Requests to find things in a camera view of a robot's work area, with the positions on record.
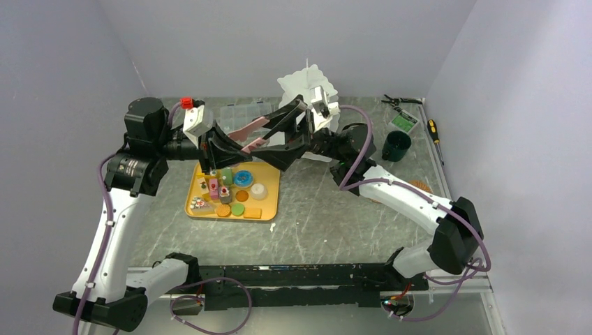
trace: white round object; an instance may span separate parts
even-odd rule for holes
[[[267,196],[267,189],[263,184],[253,184],[251,186],[251,197],[255,200],[263,200]]]

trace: brown round object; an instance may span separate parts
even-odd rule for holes
[[[428,193],[433,193],[431,191],[431,188],[429,186],[427,186],[426,184],[424,184],[423,181],[419,181],[419,180],[412,180],[409,182],[409,184],[417,187],[418,189],[422,190],[422,191],[426,191]]]
[[[249,198],[249,192],[238,191],[237,194],[235,194],[235,198],[240,202],[245,202]]]
[[[226,216],[230,215],[230,205],[221,204],[220,206],[216,207],[216,214],[221,218],[225,218]]]

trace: screwdriver handle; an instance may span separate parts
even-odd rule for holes
[[[427,132],[435,144],[440,143],[440,138],[438,137],[438,127],[436,126],[436,122],[432,119],[428,120],[427,122]]]

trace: red connector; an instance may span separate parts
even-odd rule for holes
[[[181,108],[184,110],[190,110],[193,108],[193,99],[190,96],[184,96],[181,98]]]

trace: marble countertop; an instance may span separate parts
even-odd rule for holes
[[[279,98],[203,98],[214,113],[229,104],[269,102],[273,110]],[[412,146],[405,157],[391,163],[380,158],[389,129],[386,123],[396,112],[380,98],[340,98],[341,104],[366,110],[374,124],[372,158],[405,181],[427,184],[443,196],[443,182],[430,152],[424,126],[410,134]],[[171,107],[177,99],[163,99]],[[420,118],[417,105],[401,107]],[[234,126],[246,123],[238,121]],[[349,110],[341,112],[340,127],[362,122]],[[271,221],[225,221],[189,218],[184,211],[194,161],[169,162],[156,199],[146,214],[131,258],[132,267],[150,266],[171,252],[197,257],[201,265],[318,264],[384,262],[401,246],[412,246],[427,234],[408,218],[382,204],[341,192],[329,172],[331,163],[299,159],[282,172],[279,208]],[[273,232],[270,225],[275,223]]]

